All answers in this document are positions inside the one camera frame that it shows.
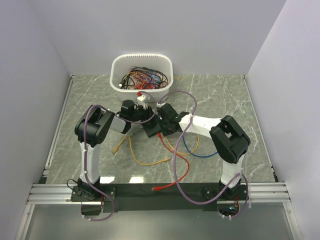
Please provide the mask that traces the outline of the black network switch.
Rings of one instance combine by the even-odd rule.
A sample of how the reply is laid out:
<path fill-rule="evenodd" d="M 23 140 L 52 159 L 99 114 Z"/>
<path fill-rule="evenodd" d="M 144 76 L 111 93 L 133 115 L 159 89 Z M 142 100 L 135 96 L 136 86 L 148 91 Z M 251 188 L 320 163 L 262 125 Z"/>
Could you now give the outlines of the black network switch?
<path fill-rule="evenodd" d="M 156 115 L 148 122 L 143 123 L 142 128 L 148 138 L 151 138 L 157 135 L 158 133 L 161 133 L 163 131 L 163 123 L 161 117 Z"/>

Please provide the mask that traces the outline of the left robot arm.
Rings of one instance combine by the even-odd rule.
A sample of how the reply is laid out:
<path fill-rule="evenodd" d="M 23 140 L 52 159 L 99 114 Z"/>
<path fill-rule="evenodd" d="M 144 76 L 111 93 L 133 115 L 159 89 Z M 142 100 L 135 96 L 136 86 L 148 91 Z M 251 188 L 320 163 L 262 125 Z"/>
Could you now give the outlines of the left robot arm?
<path fill-rule="evenodd" d="M 109 130 L 127 134 L 132 123 L 141 124 L 150 130 L 157 124 L 158 117 L 151 106 L 135 104 L 132 100 L 124 100 L 120 111 L 114 113 L 103 109 L 100 105 L 91 105 L 74 128 L 74 133 L 81 147 L 81 172 L 77 186 L 89 201 L 100 197 L 99 155 L 101 143 Z"/>

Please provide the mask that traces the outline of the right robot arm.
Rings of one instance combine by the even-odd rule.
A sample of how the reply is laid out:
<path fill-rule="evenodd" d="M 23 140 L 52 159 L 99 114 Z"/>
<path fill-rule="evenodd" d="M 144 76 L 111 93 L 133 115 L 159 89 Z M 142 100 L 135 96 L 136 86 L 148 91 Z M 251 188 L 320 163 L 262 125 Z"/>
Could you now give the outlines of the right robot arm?
<path fill-rule="evenodd" d="M 184 132 L 212 139 L 223 160 L 220 195 L 226 200 L 236 196 L 241 183 L 242 162 L 251 144 L 238 122 L 230 115 L 209 118 L 185 111 L 177 113 L 168 103 L 158 108 L 157 113 L 160 130 L 165 136 Z"/>

